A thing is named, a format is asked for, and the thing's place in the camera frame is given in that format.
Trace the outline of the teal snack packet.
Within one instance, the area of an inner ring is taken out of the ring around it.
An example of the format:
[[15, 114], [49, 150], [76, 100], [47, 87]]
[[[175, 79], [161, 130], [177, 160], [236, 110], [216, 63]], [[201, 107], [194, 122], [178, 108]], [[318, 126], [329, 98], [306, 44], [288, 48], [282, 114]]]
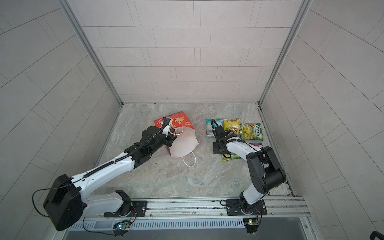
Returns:
[[214, 119], [214, 122], [212, 123], [212, 120], [205, 120], [206, 123], [206, 137], [207, 138], [214, 138], [213, 128], [217, 126], [223, 126], [223, 119]]

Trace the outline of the green mango tea candy packet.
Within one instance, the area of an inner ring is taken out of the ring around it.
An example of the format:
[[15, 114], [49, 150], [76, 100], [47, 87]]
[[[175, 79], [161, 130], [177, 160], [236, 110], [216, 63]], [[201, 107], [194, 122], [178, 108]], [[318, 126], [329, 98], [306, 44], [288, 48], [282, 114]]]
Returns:
[[226, 161], [231, 161], [231, 160], [241, 160], [242, 158], [234, 153], [231, 153], [231, 154], [227, 154], [227, 155], [223, 155], [222, 157], [222, 161], [223, 162], [226, 162]]

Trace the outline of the red paper gift bag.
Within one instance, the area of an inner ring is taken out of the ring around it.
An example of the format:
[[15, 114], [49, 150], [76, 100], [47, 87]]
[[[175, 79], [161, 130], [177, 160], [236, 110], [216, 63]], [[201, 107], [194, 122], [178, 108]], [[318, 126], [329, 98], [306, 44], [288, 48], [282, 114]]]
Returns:
[[[169, 130], [168, 136], [175, 138], [172, 146], [166, 147], [169, 155], [173, 158], [182, 158], [185, 165], [193, 168], [197, 162], [196, 155], [193, 151], [199, 142], [196, 138], [196, 131], [192, 122], [183, 111], [168, 115], [167, 118], [171, 119], [170, 127], [166, 127], [166, 130]], [[184, 157], [189, 154], [192, 154], [195, 159], [192, 166], [188, 165], [184, 160]]]

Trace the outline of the yellow green snack packet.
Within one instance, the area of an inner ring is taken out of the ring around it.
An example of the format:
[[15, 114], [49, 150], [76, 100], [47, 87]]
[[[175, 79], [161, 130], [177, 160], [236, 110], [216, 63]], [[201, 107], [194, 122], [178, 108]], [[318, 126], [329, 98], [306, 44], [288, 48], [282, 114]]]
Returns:
[[240, 135], [242, 131], [240, 119], [224, 119], [224, 130], [232, 131], [234, 134]]

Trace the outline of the purple snack packet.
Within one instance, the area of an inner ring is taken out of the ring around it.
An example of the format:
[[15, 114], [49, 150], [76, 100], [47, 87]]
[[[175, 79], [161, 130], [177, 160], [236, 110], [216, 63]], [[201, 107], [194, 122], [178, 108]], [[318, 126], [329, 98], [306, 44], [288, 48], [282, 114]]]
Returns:
[[263, 147], [262, 143], [249, 143], [249, 144], [252, 145], [252, 146], [259, 147], [259, 148]]

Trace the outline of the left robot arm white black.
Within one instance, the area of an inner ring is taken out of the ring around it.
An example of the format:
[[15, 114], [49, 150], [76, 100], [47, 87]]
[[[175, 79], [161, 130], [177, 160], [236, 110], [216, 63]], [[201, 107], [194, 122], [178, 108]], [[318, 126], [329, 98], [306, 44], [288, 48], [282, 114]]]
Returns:
[[106, 217], [134, 215], [131, 198], [123, 190], [108, 195], [91, 194], [117, 176], [138, 168], [162, 146], [170, 147], [177, 138], [171, 126], [150, 126], [142, 132], [142, 139], [117, 157], [84, 173], [57, 177], [48, 190], [43, 207], [57, 231], [68, 229], [78, 220], [104, 214]]

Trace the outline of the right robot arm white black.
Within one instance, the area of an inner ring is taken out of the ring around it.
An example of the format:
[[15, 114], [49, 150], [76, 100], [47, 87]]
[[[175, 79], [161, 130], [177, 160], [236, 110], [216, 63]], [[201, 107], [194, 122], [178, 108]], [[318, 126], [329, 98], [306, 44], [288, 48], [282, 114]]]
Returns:
[[240, 193], [240, 209], [245, 214], [252, 214], [270, 190], [287, 180], [286, 174], [271, 147], [256, 147], [232, 131], [217, 126], [215, 121], [211, 125], [215, 137], [213, 153], [224, 157], [235, 154], [247, 162], [252, 183]]

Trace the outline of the right circuit board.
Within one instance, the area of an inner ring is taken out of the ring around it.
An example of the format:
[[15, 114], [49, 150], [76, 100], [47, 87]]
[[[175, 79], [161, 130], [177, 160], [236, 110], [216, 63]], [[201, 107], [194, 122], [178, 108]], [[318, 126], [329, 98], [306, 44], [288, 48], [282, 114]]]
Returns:
[[255, 234], [260, 226], [260, 220], [255, 219], [243, 219], [245, 229], [248, 234]]

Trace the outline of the circuit board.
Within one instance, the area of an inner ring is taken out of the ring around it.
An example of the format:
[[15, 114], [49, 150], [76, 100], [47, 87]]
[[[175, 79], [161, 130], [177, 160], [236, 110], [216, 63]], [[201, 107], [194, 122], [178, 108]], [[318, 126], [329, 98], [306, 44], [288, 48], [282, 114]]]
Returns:
[[260, 226], [260, 220], [255, 219], [243, 219], [245, 229], [248, 234], [255, 234]]
[[130, 228], [131, 223], [132, 223], [131, 221], [121, 221], [116, 223], [113, 226], [113, 229], [117, 231], [126, 231]]

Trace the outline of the left circuit board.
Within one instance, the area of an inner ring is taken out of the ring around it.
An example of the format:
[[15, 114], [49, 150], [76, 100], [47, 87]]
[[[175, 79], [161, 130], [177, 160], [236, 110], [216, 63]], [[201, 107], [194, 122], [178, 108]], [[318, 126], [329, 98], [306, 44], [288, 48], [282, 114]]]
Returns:
[[116, 223], [113, 226], [113, 229], [117, 231], [126, 231], [130, 228], [131, 223], [132, 223], [131, 221], [121, 221]]

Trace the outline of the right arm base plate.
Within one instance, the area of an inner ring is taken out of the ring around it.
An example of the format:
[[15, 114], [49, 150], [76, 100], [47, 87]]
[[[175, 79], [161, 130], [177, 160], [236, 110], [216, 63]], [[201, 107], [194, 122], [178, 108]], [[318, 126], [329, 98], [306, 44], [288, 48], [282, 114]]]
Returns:
[[249, 205], [245, 200], [228, 199], [220, 204], [226, 208], [228, 216], [265, 216], [268, 214], [264, 200]]

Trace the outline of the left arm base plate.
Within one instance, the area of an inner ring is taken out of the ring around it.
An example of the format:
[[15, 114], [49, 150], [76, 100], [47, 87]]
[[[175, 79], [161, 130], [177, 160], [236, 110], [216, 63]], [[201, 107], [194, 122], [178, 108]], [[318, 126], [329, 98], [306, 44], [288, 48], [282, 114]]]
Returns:
[[132, 201], [123, 205], [114, 213], [104, 213], [104, 218], [141, 218], [145, 216], [147, 201]]

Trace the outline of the aluminium mounting rail frame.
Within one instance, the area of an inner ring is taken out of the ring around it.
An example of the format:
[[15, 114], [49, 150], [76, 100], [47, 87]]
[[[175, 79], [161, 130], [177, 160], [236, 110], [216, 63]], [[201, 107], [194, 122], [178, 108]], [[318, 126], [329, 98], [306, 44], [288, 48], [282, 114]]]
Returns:
[[[302, 197], [266, 196], [265, 216], [228, 216], [220, 203], [234, 197], [137, 199], [147, 201], [144, 217], [80, 220], [57, 233], [57, 240], [314, 240], [310, 211]], [[255, 234], [248, 234], [243, 219], [259, 219]], [[131, 221], [126, 231], [113, 226]]]

